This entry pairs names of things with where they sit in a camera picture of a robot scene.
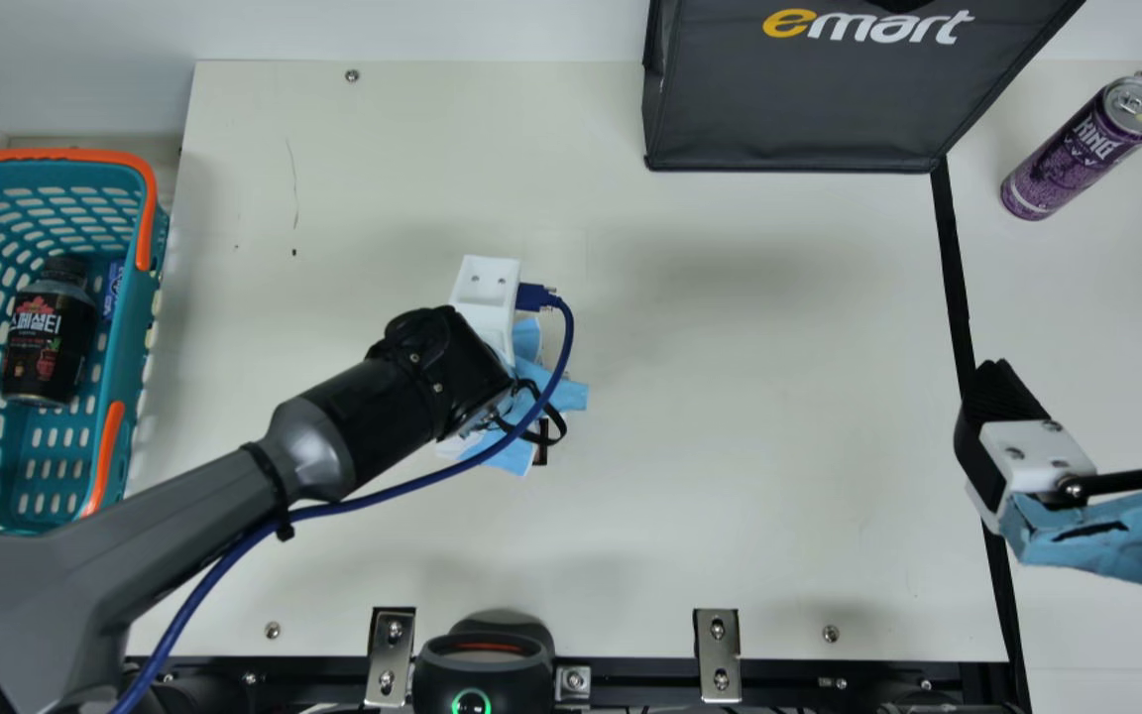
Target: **metal bracket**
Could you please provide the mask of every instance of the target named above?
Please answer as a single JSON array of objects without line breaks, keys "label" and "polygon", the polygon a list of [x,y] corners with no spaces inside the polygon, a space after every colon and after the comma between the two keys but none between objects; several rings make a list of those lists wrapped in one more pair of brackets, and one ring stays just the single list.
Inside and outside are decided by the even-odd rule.
[{"label": "metal bracket", "polygon": [[694,610],[694,656],[703,704],[742,701],[739,655],[739,611]]},{"label": "metal bracket", "polygon": [[589,695],[593,695],[593,669],[580,665],[562,665],[554,673],[554,701],[587,711]]},{"label": "metal bracket", "polygon": [[397,708],[409,699],[409,668],[417,611],[372,610],[368,629],[368,687],[364,706]]}]

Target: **emart logo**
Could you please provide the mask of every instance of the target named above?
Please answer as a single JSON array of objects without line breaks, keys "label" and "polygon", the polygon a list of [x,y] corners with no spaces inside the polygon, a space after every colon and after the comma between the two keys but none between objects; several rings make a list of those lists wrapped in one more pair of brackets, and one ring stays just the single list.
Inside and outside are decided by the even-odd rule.
[{"label": "emart logo", "polygon": [[806,34],[812,40],[843,41],[853,29],[854,41],[876,41],[879,45],[893,45],[898,41],[920,43],[932,40],[938,45],[955,45],[959,40],[955,35],[956,27],[975,19],[966,10],[957,15],[935,15],[932,18],[920,18],[916,15],[888,15],[877,18],[875,15],[851,13],[828,13],[819,15],[813,10],[793,8],[779,10],[765,18],[762,27],[769,37],[787,38]]}]

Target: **green light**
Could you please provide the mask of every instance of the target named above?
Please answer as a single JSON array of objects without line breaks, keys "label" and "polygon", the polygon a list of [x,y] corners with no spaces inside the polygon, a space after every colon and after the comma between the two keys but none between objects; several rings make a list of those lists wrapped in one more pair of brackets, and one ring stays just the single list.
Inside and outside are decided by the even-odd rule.
[{"label": "green light", "polygon": [[484,709],[482,714],[491,714],[491,700],[484,695],[484,691],[477,690],[476,688],[467,688],[467,690],[461,690],[457,697],[452,700],[452,714],[476,714],[474,711],[461,711],[461,697],[466,695],[477,695],[478,699],[484,700]]}]

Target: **bottle cap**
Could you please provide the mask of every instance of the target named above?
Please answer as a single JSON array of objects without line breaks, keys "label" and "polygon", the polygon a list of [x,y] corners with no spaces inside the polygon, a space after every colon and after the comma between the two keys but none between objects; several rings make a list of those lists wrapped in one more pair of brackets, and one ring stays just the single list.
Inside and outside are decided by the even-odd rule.
[{"label": "bottle cap", "polygon": [[87,287],[87,263],[69,256],[51,256],[41,263],[41,271],[38,273],[43,280],[71,282],[73,284]]}]

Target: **blue cable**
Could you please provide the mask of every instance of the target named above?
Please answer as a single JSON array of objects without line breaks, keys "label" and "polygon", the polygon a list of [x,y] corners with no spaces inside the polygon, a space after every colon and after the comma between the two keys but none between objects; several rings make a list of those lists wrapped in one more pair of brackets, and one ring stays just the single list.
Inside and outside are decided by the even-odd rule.
[{"label": "blue cable", "polygon": [[[560,380],[562,380],[562,372],[566,370],[568,359],[571,358],[571,342],[574,338],[574,316],[571,315],[571,307],[568,307],[568,304],[563,303],[561,297],[555,297],[554,295],[549,295],[548,305],[562,311],[562,318],[566,321],[566,334],[562,338],[562,352],[558,353],[557,364],[553,367],[553,376],[549,378],[549,384],[545,386],[545,391],[540,393],[534,406],[531,406],[526,415],[517,420],[515,428],[510,433],[505,434],[504,439],[485,448],[484,451],[480,451],[475,456],[467,458],[467,460],[434,471],[432,474],[412,479],[409,482],[393,484],[393,487],[381,489],[379,492],[369,494],[369,496],[361,498],[323,503],[320,506],[299,507],[298,510],[289,511],[289,519],[293,522],[309,521],[311,519],[320,519],[322,515],[349,514],[349,512],[362,510],[362,507],[377,506],[378,503],[385,503],[392,498],[404,496],[408,492],[420,491],[420,489],[426,488],[428,484],[436,484],[441,480],[450,479],[464,473],[464,471],[473,470],[473,467],[488,462],[489,458],[504,451],[508,444],[514,443],[520,435],[526,432],[528,426],[531,426],[539,418],[540,412],[545,410],[545,404],[553,398],[553,390],[557,388]],[[209,595],[209,591],[212,591],[218,580],[232,569],[232,565],[236,564],[238,560],[241,560],[246,553],[252,551],[254,546],[258,545],[263,538],[274,534],[276,528],[280,528],[280,521],[267,521],[257,529],[246,534],[244,537],[241,537],[239,541],[218,559],[214,568],[210,568],[209,572],[206,573],[206,577],[200,579],[200,583],[196,583],[196,587],[193,588],[191,595],[184,601],[184,604],[178,607],[178,612],[170,620],[170,627],[167,627],[167,632],[162,634],[158,647],[153,650],[153,655],[148,657],[144,664],[144,668],[139,671],[139,676],[136,676],[135,682],[127,688],[126,695],[122,695],[122,699],[118,700],[108,714],[131,714],[135,711],[135,706],[139,705],[140,699],[144,699],[144,695],[153,685],[158,673],[167,664],[170,651],[174,650],[174,645],[178,642],[178,636],[183,633],[187,620],[192,619],[196,609],[206,600],[206,596]]]}]

